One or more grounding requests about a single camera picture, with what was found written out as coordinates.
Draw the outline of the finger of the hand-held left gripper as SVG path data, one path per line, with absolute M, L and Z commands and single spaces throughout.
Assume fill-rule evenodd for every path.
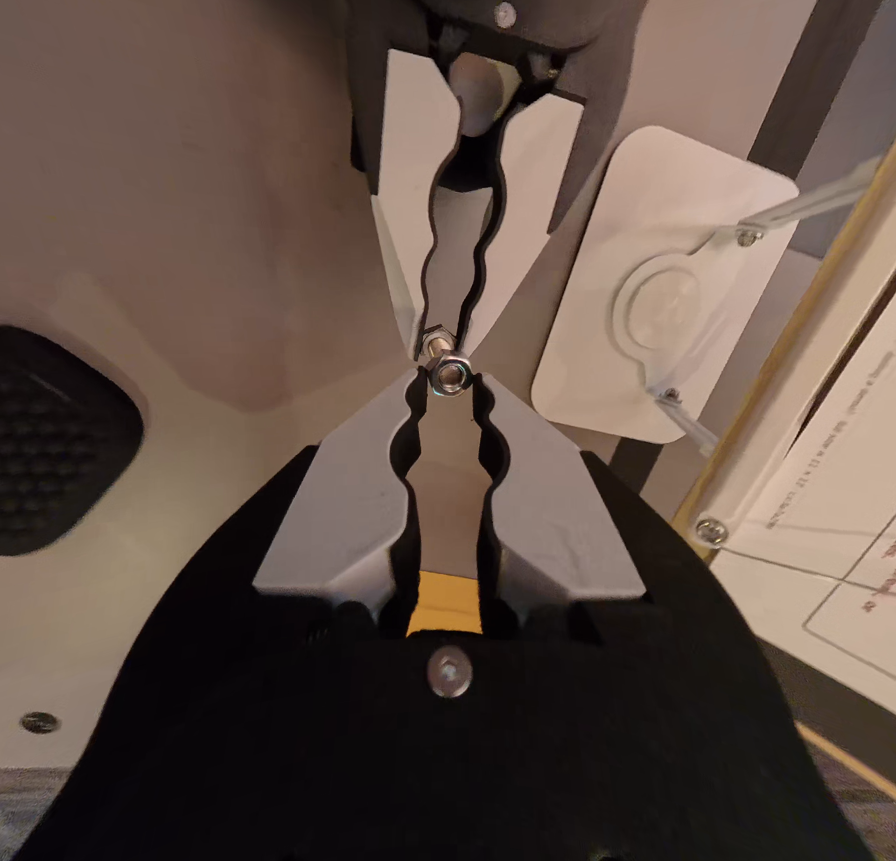
M 502 128 L 497 192 L 474 252 L 476 289 L 462 318 L 461 346 L 468 355 L 496 324 L 547 244 L 583 110 L 574 101 L 536 101 Z
M 434 189 L 458 145 L 461 107 L 430 58 L 391 49 L 378 185 L 371 203 L 399 335 L 410 359 L 427 308 L 424 269 L 435 247 Z

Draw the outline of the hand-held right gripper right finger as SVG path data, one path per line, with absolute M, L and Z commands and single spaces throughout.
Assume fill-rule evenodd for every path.
M 475 376 L 478 461 L 491 479 L 476 542 L 481 624 L 644 597 L 578 446 L 489 374 Z

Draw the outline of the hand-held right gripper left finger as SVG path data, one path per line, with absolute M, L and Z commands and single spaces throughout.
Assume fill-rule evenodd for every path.
M 375 622 L 417 587 L 420 527 L 407 475 L 420 455 L 427 377 L 408 370 L 315 448 L 252 586 L 363 605 Z

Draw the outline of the steel hex bolt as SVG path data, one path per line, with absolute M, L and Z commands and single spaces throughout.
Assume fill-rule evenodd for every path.
M 424 352 L 427 378 L 433 392 L 442 397 L 455 397 L 464 393 L 474 379 L 471 364 L 465 355 L 454 350 L 442 350 L 435 342 Z

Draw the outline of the yellow plastic bin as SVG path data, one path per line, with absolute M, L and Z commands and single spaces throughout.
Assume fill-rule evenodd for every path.
M 482 632 L 476 579 L 420 573 L 418 603 L 407 636 L 419 631 Z

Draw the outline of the wooden stand board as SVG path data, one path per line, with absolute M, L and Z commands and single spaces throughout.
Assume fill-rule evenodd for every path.
M 673 523 L 774 648 L 801 736 L 894 799 L 890 146 Z

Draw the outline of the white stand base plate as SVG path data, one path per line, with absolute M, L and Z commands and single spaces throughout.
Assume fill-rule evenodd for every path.
M 659 126 L 612 155 L 532 384 L 555 423 L 639 441 L 684 435 L 656 398 L 697 419 L 797 222 L 751 245 L 738 230 L 797 198 L 792 180 Z

